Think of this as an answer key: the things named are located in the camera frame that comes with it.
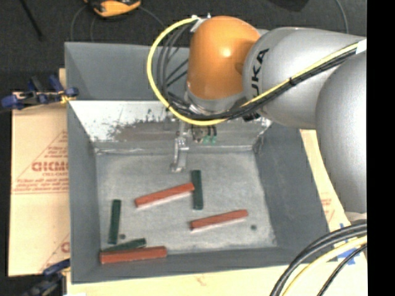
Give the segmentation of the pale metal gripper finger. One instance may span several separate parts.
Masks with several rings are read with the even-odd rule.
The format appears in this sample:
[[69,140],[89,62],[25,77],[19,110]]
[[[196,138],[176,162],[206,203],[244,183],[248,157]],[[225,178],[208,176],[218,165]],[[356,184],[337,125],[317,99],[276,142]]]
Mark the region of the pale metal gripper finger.
[[170,169],[173,173],[179,173],[182,171],[180,160],[181,160],[181,140],[179,138],[175,138],[173,145],[173,160],[172,163],[170,164]]
[[187,159],[188,159],[188,151],[189,151],[189,145],[188,145],[188,140],[183,139],[180,142],[179,145],[179,166],[180,170],[185,170],[187,167]]

